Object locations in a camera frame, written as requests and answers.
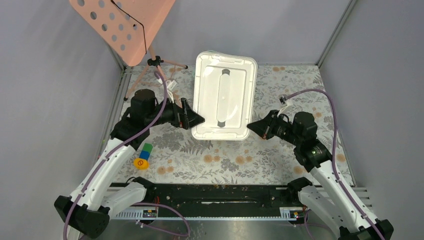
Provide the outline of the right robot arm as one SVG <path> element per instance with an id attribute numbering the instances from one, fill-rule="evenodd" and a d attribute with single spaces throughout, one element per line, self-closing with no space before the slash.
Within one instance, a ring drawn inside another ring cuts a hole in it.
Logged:
<path id="1" fill-rule="evenodd" d="M 323 197 L 307 178 L 301 177 L 287 185 L 286 198 L 291 205 L 307 206 L 339 240 L 391 239 L 393 225 L 387 219 L 378 219 L 345 181 L 332 154 L 317 138 L 318 126 L 311 113 L 300 111 L 292 121 L 286 121 L 283 114 L 271 110 L 247 128 L 265 140 L 278 137 L 294 145 L 296 160 L 328 194 L 328 198 Z"/>

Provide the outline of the white plastic bin lid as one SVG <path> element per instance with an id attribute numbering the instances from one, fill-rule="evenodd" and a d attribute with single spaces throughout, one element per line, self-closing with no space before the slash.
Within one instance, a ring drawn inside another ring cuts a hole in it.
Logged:
<path id="1" fill-rule="evenodd" d="M 197 140 L 243 141 L 250 134 L 258 64 L 247 56 L 203 51 L 196 57 L 192 109 L 204 118 Z"/>

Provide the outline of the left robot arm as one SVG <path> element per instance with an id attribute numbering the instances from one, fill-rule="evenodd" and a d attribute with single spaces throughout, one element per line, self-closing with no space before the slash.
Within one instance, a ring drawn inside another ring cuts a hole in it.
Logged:
<path id="1" fill-rule="evenodd" d="M 154 91 L 137 90 L 89 174 L 69 196 L 60 195 L 55 200 L 54 207 L 65 226 L 91 239 L 97 238 L 105 231 L 111 217 L 122 210 L 137 202 L 144 206 L 152 204 L 154 190 L 137 181 L 110 197 L 105 194 L 112 178 L 150 135 L 151 127 L 170 124 L 189 130 L 204 122 L 205 118 L 192 110 L 186 98 L 181 99 L 181 105 L 168 96 L 158 102 Z"/>

